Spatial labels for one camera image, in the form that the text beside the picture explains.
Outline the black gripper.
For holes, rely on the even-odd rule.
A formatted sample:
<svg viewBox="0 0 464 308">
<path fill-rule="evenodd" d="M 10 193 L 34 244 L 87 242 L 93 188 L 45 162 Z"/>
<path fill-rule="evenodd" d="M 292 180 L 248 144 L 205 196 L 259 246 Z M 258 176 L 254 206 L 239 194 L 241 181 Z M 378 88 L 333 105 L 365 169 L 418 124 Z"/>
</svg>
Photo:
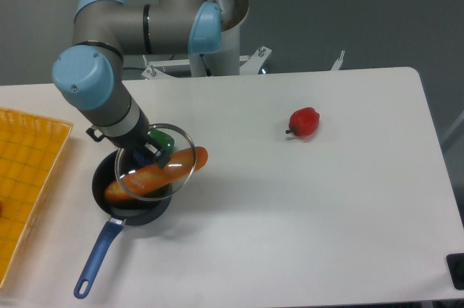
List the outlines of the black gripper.
<svg viewBox="0 0 464 308">
<path fill-rule="evenodd" d="M 144 156 L 163 169 L 170 162 L 170 154 L 157 142 L 147 142 L 149 122 L 143 112 L 139 112 L 138 119 L 128 129 L 123 129 L 120 135 L 105 134 L 100 128 L 92 125 L 86 134 L 95 142 L 108 139 L 119 149 L 137 149 L 144 146 Z"/>
</svg>

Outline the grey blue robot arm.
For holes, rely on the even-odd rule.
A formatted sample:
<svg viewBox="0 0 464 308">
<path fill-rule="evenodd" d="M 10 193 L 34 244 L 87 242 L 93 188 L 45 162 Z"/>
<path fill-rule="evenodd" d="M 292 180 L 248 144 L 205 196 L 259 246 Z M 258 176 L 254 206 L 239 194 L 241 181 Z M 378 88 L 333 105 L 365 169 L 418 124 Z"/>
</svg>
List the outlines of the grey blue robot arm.
<svg viewBox="0 0 464 308">
<path fill-rule="evenodd" d="M 209 0 L 79 0 L 72 46 L 52 67 L 64 98 L 114 145 L 160 167 L 170 156 L 149 136 L 149 121 L 123 85 L 128 55 L 211 54 L 221 45 L 220 7 Z"/>
</svg>

